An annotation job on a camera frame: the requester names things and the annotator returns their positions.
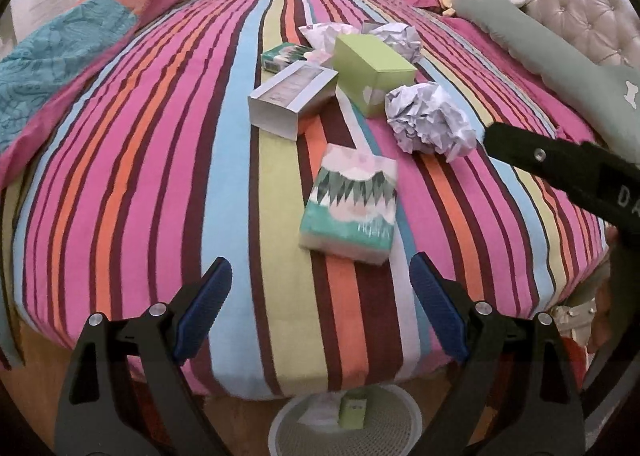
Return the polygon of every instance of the striped bedsheet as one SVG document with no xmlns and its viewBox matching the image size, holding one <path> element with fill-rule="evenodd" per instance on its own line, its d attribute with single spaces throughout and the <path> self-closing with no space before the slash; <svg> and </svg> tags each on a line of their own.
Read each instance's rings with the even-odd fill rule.
<svg viewBox="0 0 640 456">
<path fill-rule="evenodd" d="M 446 361 L 408 280 L 417 251 L 505 314 L 567 295 L 600 258 L 604 224 L 481 147 L 451 164 L 404 154 L 384 120 L 364 119 L 342 93 L 297 143 L 250 127 L 246 97 L 268 76 L 261 52 L 300 42 L 307 23 L 370 19 L 417 28 L 417 80 L 441 83 L 479 136 L 494 121 L 554 136 L 507 74 L 399 0 L 192 0 L 138 33 L 2 193 L 17 314 L 72 346 L 92 312 L 139 315 L 224 256 L 231 294 L 184 373 L 196 392 L 265 399 Z M 328 143 L 399 162 L 398 226 L 380 268 L 298 247 Z"/>
</svg>

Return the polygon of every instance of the wooden floor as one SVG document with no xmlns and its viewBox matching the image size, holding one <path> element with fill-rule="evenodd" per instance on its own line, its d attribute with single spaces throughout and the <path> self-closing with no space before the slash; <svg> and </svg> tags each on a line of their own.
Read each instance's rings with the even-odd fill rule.
<svg viewBox="0 0 640 456">
<path fill-rule="evenodd" d="M 24 324 L 21 330 L 26 366 L 1 373 L 0 380 L 34 431 L 53 447 L 58 399 L 70 352 L 55 346 Z M 434 378 L 416 378 L 402 387 L 420 406 L 423 425 L 427 425 L 450 384 L 441 373 Z M 284 404 L 286 400 L 247 402 L 223 397 L 209 399 L 205 411 L 234 456 L 268 456 L 269 428 Z M 473 441 L 482 439 L 493 416 L 492 410 L 485 410 Z"/>
</svg>

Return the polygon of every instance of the long gray plush pillow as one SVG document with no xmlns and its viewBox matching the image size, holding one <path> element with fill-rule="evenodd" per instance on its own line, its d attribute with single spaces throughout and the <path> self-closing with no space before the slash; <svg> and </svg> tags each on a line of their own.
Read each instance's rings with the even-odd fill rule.
<svg viewBox="0 0 640 456">
<path fill-rule="evenodd" d="M 470 20 L 578 111 L 629 162 L 640 164 L 640 70 L 598 66 L 509 0 L 454 0 Z"/>
</svg>

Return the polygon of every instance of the metal bolt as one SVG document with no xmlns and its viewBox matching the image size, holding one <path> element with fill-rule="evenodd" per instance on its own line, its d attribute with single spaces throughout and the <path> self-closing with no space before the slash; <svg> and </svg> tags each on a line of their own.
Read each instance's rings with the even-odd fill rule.
<svg viewBox="0 0 640 456">
<path fill-rule="evenodd" d="M 489 303 L 480 301 L 476 303 L 476 311 L 480 315 L 491 315 L 491 312 L 494 311 L 494 309 L 491 308 L 491 305 Z"/>
<path fill-rule="evenodd" d="M 160 317 L 164 315 L 164 312 L 166 312 L 166 305 L 163 302 L 159 302 L 149 308 L 149 313 L 154 317 Z"/>
<path fill-rule="evenodd" d="M 97 326 L 101 322 L 102 322 L 102 314 L 101 313 L 94 313 L 93 315 L 91 315 L 91 317 L 89 317 L 89 324 L 91 326 Z"/>
<path fill-rule="evenodd" d="M 540 315 L 538 315 L 538 320 L 545 326 L 551 326 L 554 322 L 554 320 L 551 318 L 551 315 L 549 315 L 548 313 L 541 313 Z"/>
<path fill-rule="evenodd" d="M 540 149 L 537 148 L 534 152 L 533 152 L 533 158 L 535 158 L 536 160 L 538 160 L 538 162 L 544 162 L 545 158 L 546 158 L 546 152 L 544 149 Z"/>
</svg>

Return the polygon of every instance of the green and pink tissue package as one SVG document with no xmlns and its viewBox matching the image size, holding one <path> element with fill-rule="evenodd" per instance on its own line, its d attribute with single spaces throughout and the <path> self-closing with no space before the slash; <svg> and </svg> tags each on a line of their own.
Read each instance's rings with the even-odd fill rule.
<svg viewBox="0 0 640 456">
<path fill-rule="evenodd" d="M 395 160 L 329 144 L 300 224 L 300 245 L 384 263 L 396 226 Z"/>
<path fill-rule="evenodd" d="M 415 66 L 374 35 L 339 35 L 333 68 L 340 89 L 367 117 L 384 115 L 386 94 L 415 83 Z"/>
</svg>

